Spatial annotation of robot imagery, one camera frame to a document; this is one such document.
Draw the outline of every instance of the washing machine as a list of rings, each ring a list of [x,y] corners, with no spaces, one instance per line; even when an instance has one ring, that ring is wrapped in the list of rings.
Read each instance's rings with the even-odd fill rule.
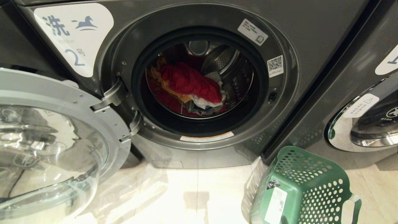
[[[0,6],[0,219],[56,223],[129,151],[159,168],[251,164],[374,3]]]
[[[295,145],[345,169],[397,153],[398,2],[381,1],[325,79],[262,153]]]

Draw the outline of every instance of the qr code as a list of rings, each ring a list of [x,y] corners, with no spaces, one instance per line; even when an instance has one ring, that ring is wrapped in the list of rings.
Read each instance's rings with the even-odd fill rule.
[[[275,69],[281,68],[283,66],[282,62],[283,62],[282,61],[282,55],[279,56],[279,57],[276,57],[274,59],[269,60],[267,62],[268,63],[268,70],[271,71],[271,70],[275,70]]]

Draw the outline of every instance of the white floor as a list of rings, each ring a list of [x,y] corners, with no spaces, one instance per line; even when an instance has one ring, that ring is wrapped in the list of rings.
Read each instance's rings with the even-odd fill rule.
[[[73,223],[246,224],[241,205],[255,170],[256,164],[181,170],[142,162],[100,185]],[[358,223],[398,224],[398,171],[379,171],[373,165],[347,174],[351,191],[363,203]]]

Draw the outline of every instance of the green laundry basket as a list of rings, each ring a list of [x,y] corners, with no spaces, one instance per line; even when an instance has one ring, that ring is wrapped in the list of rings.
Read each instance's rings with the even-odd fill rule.
[[[252,224],[339,224],[343,203],[361,200],[336,163],[294,146],[280,150],[262,178],[250,212]]]

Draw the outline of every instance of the qr code sticker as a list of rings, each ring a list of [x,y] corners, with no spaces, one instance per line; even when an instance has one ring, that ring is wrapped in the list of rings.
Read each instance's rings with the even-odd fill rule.
[[[283,73],[283,55],[267,61],[269,77]]]

